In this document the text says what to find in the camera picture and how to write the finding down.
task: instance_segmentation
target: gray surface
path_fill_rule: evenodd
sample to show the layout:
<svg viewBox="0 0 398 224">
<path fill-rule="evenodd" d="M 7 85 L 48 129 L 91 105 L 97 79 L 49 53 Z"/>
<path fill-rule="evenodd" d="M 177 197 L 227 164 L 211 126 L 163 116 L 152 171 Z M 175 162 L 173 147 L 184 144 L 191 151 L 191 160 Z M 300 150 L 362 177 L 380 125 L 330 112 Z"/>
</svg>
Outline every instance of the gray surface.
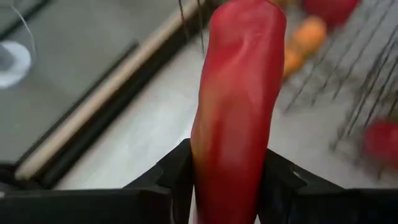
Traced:
<svg viewBox="0 0 398 224">
<path fill-rule="evenodd" d="M 13 0 L 0 0 L 0 33 L 2 33 L 4 29 L 7 29 L 11 23 L 19 19 L 19 16 L 9 7 L 12 1 Z M 17 4 L 17 8 L 21 13 L 24 13 L 38 2 L 40 2 L 40 0 L 24 0 Z"/>
<path fill-rule="evenodd" d="M 55 1 L 29 22 L 38 58 L 17 86 L 0 90 L 0 160 L 15 161 L 134 39 L 142 42 L 176 0 Z M 13 36 L 30 48 L 24 28 Z"/>
</svg>

